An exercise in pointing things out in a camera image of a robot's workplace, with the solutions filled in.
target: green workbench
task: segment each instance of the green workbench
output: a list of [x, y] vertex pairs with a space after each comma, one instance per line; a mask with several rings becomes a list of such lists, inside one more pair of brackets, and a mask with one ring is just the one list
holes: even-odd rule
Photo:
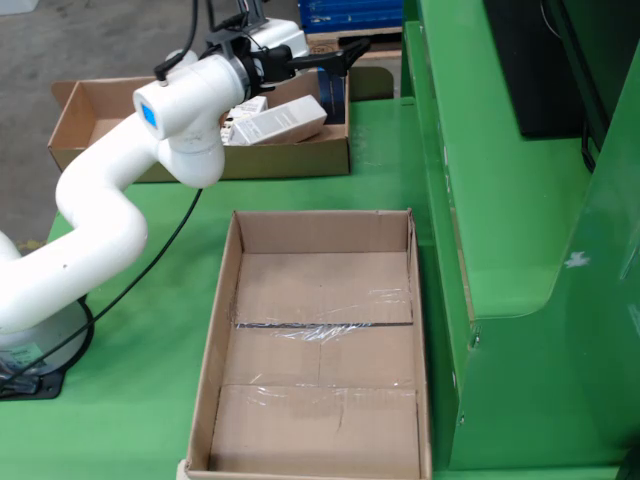
[[[233, 210], [413, 208], [429, 238], [425, 167], [411, 99], [352, 108], [350, 176], [225, 181], [206, 190], [158, 265], [96, 325], [52, 401], [0, 407], [0, 478], [170, 479], [185, 457], [218, 269]], [[194, 191], [140, 184], [127, 196], [149, 223], [142, 257], [94, 290], [97, 313], [151, 260]], [[51, 238], [68, 231], [58, 216]]]
[[436, 469], [618, 464], [640, 431], [640, 51], [593, 176], [576, 139], [519, 135], [482, 0], [405, 0], [402, 80], [439, 269]]

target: green table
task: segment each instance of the green table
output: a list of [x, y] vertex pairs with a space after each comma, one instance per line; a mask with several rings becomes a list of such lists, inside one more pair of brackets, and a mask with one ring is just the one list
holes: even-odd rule
[[[424, 156], [413, 100], [354, 104], [351, 153], [350, 176], [227, 181], [205, 191], [165, 257], [97, 324], [93, 343], [69, 372], [61, 396], [0, 406], [0, 478], [175, 478], [186, 453], [234, 209], [411, 207], [418, 234], [429, 238]], [[134, 266], [91, 292], [88, 303], [94, 313], [160, 249], [193, 194], [178, 184], [127, 190], [148, 220], [149, 243]], [[51, 238], [68, 229], [57, 217]]]

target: green machine housing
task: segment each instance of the green machine housing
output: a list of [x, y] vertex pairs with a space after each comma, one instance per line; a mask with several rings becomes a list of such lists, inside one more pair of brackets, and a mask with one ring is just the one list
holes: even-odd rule
[[640, 434], [640, 53], [593, 175], [580, 139], [520, 135], [482, 0], [407, 0], [402, 79], [427, 165], [436, 470], [618, 464]]

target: blue label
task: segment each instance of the blue label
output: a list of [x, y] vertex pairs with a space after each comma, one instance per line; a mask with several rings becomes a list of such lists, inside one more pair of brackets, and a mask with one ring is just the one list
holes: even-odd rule
[[142, 114], [144, 115], [145, 120], [153, 125], [155, 128], [158, 128], [156, 125], [156, 116], [153, 114], [153, 111], [147, 107], [144, 103], [142, 105]]

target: blue crate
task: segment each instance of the blue crate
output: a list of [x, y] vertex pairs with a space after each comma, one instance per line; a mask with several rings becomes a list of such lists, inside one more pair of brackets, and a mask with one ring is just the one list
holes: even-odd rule
[[307, 33], [402, 26], [402, 0], [299, 0]]

